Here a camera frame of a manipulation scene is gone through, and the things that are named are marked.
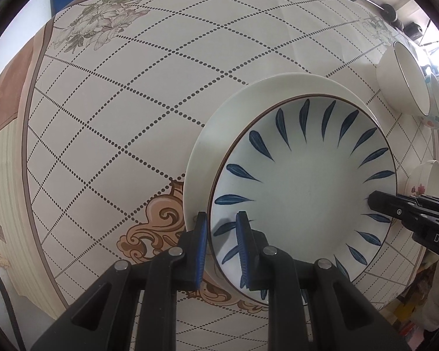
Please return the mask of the white bowl black rim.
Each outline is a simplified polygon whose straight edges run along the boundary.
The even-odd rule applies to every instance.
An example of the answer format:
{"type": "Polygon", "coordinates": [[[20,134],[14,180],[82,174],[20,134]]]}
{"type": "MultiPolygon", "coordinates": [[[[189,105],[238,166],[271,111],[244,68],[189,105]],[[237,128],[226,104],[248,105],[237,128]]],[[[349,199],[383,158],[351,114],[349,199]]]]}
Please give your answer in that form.
{"type": "Polygon", "coordinates": [[[376,75],[382,94],[394,110],[411,116],[428,115],[431,103],[423,72],[404,44],[394,41],[385,50],[376,75]]]}

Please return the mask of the white plate grey flowers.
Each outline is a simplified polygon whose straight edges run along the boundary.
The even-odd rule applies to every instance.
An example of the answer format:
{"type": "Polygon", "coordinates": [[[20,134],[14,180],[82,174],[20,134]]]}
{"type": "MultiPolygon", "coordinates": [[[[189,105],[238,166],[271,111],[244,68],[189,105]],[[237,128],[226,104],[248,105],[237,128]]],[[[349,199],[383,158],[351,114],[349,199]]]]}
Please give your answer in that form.
{"type": "MultiPolygon", "coordinates": [[[[286,99],[306,94],[340,97],[355,103],[374,116],[370,109],[346,87],[318,75],[275,75],[243,88],[227,99],[212,115],[201,131],[188,160],[184,187],[184,214],[188,227],[194,224],[196,214],[200,211],[205,212],[208,219],[208,202],[212,184],[236,136],[261,112],[286,99]]],[[[233,290],[215,263],[210,242],[209,221],[205,268],[208,278],[219,287],[232,295],[247,298],[233,290]]]]}

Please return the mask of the white bowl blue rim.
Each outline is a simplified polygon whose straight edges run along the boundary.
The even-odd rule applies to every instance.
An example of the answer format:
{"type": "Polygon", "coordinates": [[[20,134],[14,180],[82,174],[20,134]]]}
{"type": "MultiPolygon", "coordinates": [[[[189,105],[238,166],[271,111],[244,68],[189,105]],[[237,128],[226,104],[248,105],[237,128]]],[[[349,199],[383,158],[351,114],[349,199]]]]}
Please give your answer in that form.
{"type": "Polygon", "coordinates": [[[423,124],[429,128],[439,130],[439,81],[435,75],[430,74],[425,78],[427,84],[430,110],[427,116],[422,116],[423,124]]]}

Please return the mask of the blue leaf pattern plate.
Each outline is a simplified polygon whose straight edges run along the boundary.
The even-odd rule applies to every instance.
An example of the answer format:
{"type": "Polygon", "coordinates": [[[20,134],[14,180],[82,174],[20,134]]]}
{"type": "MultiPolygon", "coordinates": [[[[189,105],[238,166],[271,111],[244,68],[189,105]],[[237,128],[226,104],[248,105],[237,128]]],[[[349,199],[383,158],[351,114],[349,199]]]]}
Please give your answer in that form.
{"type": "Polygon", "coordinates": [[[286,99],[257,115],[229,146],[212,184],[212,253],[237,293],[266,303],[243,281],[235,217],[294,259],[326,258],[355,281],[381,249],[391,218],[373,211],[374,191],[397,191],[395,160],[374,116],[325,94],[286,99]]]}

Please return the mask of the beige striped bed cover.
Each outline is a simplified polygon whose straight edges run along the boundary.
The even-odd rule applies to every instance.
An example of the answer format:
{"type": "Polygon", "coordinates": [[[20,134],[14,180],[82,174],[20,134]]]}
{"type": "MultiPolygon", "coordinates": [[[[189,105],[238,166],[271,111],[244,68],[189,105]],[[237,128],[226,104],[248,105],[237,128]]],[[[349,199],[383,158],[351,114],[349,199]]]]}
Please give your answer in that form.
{"type": "Polygon", "coordinates": [[[16,292],[56,319],[65,305],[35,242],[22,170],[24,112],[44,43],[35,35],[0,75],[0,261],[16,292]]]}

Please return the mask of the white bowl pink flowers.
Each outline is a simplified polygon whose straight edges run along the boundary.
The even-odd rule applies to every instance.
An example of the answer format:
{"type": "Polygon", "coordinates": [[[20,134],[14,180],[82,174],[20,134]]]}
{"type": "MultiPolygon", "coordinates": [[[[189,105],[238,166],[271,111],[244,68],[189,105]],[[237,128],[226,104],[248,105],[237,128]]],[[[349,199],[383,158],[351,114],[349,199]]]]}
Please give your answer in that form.
{"type": "Polygon", "coordinates": [[[404,194],[439,197],[439,162],[429,160],[415,168],[406,182],[404,194]]]}

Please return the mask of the floral diamond pattern tablecloth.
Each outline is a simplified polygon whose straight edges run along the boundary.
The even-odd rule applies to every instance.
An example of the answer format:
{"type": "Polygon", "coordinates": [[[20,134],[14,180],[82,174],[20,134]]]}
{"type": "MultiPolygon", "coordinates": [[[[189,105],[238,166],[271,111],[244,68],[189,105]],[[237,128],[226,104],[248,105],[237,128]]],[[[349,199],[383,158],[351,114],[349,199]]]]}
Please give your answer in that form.
{"type": "Polygon", "coordinates": [[[435,157],[376,66],[402,35],[348,0],[80,0],[43,33],[23,178],[57,318],[115,261],[173,244],[194,143],[223,102],[286,72],[330,78],[376,115],[398,185],[435,157]]]}

